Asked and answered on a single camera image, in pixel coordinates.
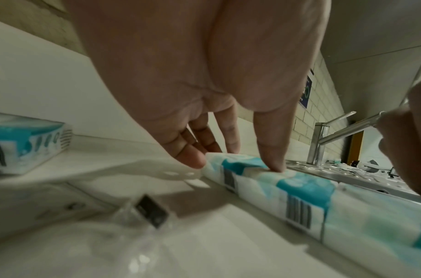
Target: faucet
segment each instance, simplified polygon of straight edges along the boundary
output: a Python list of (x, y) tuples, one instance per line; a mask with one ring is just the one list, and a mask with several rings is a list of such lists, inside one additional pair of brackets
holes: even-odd
[(370, 118), (356, 122), (353, 125), (345, 127), (344, 129), (341, 129), (327, 136), (329, 132), (329, 127), (332, 123), (338, 120), (346, 119), (349, 116), (354, 115), (355, 113), (356, 113), (355, 111), (352, 111), (338, 118), (335, 118), (329, 122), (316, 123), (316, 125), (314, 126), (314, 133), (312, 135), (312, 141), (311, 141), (310, 151), (308, 153), (308, 159), (306, 161), (308, 164), (320, 166), (323, 160), (323, 154), (325, 153), (326, 144), (339, 140), (341, 138), (353, 135), (355, 133), (358, 133), (370, 126), (374, 126), (377, 123), (378, 119), (381, 117), (381, 115), (384, 113), (384, 111)]

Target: blue sign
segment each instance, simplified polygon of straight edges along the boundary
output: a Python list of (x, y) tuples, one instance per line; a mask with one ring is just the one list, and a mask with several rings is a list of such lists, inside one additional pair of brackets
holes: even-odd
[(299, 102), (305, 107), (307, 108), (308, 106), (308, 99), (310, 98), (310, 93), (311, 93), (311, 85), (312, 85), (312, 81), (309, 78), (309, 76), (306, 77), (306, 85), (305, 85), (305, 89), (303, 90), (301, 99), (299, 100)]

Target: hand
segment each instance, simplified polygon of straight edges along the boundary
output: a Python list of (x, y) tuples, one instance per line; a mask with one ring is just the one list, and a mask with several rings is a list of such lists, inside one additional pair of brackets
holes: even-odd
[[(259, 153), (284, 169), (297, 102), (325, 32), (329, 0), (65, 0), (117, 101), (178, 161), (238, 153), (236, 101), (254, 111)], [(189, 125), (197, 141), (187, 129)]]
[(377, 129), (383, 135), (379, 147), (407, 185), (421, 195), (421, 82), (408, 98), (409, 105), (379, 120)]

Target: clear plastic wrapper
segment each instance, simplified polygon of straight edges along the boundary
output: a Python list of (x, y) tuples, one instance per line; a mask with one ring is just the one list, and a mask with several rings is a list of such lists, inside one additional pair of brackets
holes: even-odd
[(0, 278), (181, 277), (162, 236), (176, 217), (144, 196), (114, 214), (0, 242)]

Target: stainless steel sink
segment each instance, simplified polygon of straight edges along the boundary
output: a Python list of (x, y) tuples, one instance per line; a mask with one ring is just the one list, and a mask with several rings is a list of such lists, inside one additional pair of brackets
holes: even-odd
[(395, 197), (421, 203), (421, 196), (416, 194), (402, 181), (389, 181), (378, 175), (342, 169), (332, 164), (315, 166), (304, 162), (287, 160), (287, 168), (328, 180), (344, 182)]

